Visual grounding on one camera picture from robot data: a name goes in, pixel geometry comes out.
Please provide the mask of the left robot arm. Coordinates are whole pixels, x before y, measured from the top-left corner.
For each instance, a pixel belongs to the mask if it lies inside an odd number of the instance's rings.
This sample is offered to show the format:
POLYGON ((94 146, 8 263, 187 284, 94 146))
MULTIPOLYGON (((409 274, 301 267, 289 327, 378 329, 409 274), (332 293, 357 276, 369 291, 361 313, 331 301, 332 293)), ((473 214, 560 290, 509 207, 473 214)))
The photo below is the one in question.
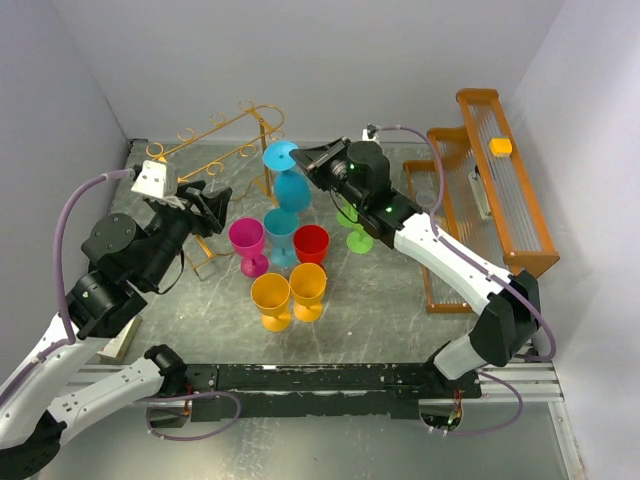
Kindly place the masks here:
POLYGON ((46 332, 1 387, 1 476, 27 479, 42 470, 78 433, 138 400, 192 398, 187 366, 165 344, 132 366, 76 392, 62 388, 147 305, 175 260, 185 259, 191 235, 223 231, 232 190, 207 193, 202 181, 177 190, 178 206, 150 201, 154 216, 140 227, 126 214, 102 218, 83 243, 89 271, 61 290, 46 332))

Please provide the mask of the dark blue wine glass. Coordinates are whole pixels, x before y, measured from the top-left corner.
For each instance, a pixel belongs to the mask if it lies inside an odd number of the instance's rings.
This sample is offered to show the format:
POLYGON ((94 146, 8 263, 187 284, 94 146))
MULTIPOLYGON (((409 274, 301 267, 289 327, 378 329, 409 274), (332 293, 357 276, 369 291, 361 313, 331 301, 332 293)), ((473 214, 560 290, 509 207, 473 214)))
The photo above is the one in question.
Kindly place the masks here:
POLYGON ((274 193, 281 209, 300 213, 311 205, 311 191, 306 177, 299 172, 291 152, 298 146, 290 141, 276 141, 263 154, 264 165, 277 174, 274 193))

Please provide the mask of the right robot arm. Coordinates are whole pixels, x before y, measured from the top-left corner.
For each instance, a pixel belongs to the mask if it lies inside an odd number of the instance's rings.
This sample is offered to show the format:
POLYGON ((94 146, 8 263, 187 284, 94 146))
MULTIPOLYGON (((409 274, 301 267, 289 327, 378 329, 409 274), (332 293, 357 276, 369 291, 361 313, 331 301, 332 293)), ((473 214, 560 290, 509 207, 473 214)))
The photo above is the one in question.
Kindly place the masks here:
POLYGON ((478 367, 505 366, 539 330, 537 279, 492 264, 438 228, 393 187, 390 162, 377 143, 343 138, 289 155, 314 186, 347 200, 371 237, 436 274, 477 314, 468 334, 431 359, 434 367, 424 374, 431 395, 448 396, 461 376, 478 367))

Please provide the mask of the light blue wine glass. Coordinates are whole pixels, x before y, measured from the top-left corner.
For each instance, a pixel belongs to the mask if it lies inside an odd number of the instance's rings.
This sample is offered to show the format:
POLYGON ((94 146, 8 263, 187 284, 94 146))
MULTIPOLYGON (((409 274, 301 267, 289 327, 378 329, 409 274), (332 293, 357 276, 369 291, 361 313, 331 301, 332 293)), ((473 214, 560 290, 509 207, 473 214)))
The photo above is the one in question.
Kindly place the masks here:
POLYGON ((271 262, 280 268, 295 265, 297 257, 293 247, 293 235, 299 225, 297 215, 275 208, 266 213, 263 225, 271 245, 271 262))

